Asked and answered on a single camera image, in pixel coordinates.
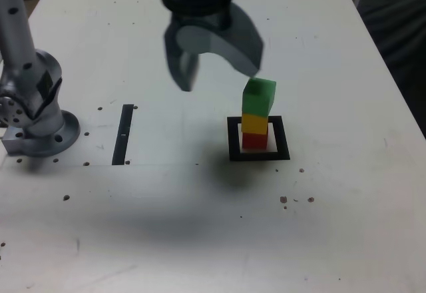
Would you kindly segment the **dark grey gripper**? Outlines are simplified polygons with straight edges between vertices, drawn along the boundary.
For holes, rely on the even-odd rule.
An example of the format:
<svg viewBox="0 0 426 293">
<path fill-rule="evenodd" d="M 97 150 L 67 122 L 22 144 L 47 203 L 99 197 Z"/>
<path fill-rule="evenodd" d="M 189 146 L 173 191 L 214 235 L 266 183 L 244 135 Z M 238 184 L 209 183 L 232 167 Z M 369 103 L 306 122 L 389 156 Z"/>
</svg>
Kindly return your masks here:
<svg viewBox="0 0 426 293">
<path fill-rule="evenodd" d="M 164 45 L 169 72 L 182 91 L 193 89 L 198 55 L 221 56 L 239 73 L 254 77 L 264 48 L 251 18 L 235 3 L 208 15 L 191 8 L 173 10 Z"/>
</svg>

